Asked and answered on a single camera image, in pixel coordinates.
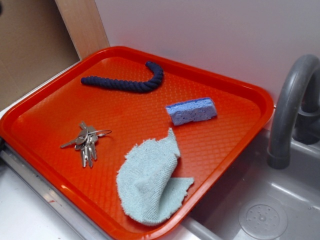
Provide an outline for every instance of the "silver key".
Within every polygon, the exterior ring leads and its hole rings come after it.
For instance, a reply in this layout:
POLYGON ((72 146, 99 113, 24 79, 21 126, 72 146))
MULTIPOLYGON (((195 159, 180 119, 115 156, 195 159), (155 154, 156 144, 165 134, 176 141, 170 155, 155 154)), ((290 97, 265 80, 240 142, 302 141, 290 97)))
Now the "silver key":
POLYGON ((61 148, 65 148, 72 144, 75 144, 74 149, 80 150, 82 166, 85 168, 87 163, 90 168, 93 167, 93 159, 97 160, 97 151, 95 143, 99 137, 104 137, 110 134, 111 130, 99 130, 97 131, 93 126, 87 126, 84 121, 79 124, 82 129, 78 134, 78 137, 61 145, 61 148))
POLYGON ((88 130, 87 129, 83 129, 79 134, 78 134, 78 137, 61 145, 60 148, 65 148, 65 147, 68 147, 72 144, 76 144, 76 145, 81 145, 83 144, 88 138, 88 130))

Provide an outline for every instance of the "faucet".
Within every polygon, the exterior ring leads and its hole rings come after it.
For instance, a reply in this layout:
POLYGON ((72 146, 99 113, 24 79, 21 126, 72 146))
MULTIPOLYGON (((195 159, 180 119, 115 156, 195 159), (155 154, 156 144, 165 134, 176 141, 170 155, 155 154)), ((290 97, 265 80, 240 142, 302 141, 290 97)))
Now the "faucet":
POLYGON ((303 55, 289 71, 275 108, 267 149, 270 167, 289 166, 292 137, 308 145, 320 140, 319 95, 320 60, 303 55))

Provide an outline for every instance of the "red plastic tray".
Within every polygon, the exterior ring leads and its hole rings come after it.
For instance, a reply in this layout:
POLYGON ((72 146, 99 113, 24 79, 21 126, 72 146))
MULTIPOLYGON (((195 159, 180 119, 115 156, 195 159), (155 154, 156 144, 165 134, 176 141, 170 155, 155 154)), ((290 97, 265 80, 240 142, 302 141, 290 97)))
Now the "red plastic tray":
POLYGON ((268 93, 251 84, 126 47, 111 47, 86 58, 10 109, 0 121, 0 136, 25 160, 118 240, 151 240, 173 230, 206 194, 273 113, 268 93), (81 77, 134 81, 153 74, 146 61, 164 70, 162 85, 132 93, 82 85, 81 77), (218 116, 172 124, 165 107, 210 97, 218 116), (60 149, 85 121, 112 133, 96 144, 93 168, 81 165, 73 147, 60 149), (142 225, 124 214, 117 171, 135 144, 167 136, 172 128, 181 152, 174 177, 194 177, 182 207, 166 222, 142 225))

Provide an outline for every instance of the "rope toy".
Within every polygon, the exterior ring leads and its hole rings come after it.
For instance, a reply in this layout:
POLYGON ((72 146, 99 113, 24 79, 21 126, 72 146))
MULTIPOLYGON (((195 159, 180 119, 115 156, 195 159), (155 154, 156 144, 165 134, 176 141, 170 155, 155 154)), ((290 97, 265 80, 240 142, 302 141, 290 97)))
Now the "rope toy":
POLYGON ((154 74, 154 76, 148 81, 127 81, 99 76, 87 76, 81 78, 81 83, 84 85, 98 86, 106 89, 148 93, 159 87, 164 78, 164 70, 158 64, 152 61, 147 61, 145 66, 154 74))

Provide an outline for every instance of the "sink basin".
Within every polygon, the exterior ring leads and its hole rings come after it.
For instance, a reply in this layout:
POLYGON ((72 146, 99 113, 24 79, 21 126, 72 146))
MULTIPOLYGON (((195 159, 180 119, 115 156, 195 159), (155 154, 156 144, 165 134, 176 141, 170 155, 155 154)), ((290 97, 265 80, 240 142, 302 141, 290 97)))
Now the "sink basin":
POLYGON ((210 240, 320 239, 320 151, 292 141, 289 167, 267 164, 269 131, 242 152, 183 223, 210 240))

